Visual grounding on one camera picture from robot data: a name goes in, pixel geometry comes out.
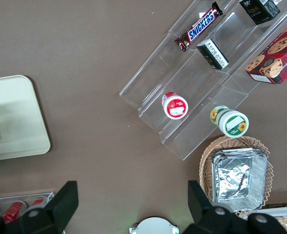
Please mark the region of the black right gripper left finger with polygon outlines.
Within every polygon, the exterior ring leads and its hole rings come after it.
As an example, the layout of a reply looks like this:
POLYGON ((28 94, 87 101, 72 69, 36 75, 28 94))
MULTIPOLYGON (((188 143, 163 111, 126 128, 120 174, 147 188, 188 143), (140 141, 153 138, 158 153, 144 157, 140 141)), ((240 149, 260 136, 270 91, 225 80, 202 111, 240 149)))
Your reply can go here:
POLYGON ((0 234, 60 234, 78 208, 77 181, 67 181, 44 206, 0 216, 0 234))

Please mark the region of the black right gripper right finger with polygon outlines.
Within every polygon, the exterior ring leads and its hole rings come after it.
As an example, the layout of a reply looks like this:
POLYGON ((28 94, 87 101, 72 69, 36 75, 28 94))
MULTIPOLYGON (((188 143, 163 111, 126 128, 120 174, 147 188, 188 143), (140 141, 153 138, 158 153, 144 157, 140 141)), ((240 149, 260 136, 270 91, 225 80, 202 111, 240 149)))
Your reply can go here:
POLYGON ((196 180, 188 181, 188 207, 193 218, 185 234, 286 234, 272 216, 250 214, 244 220, 228 209, 213 206, 196 180))

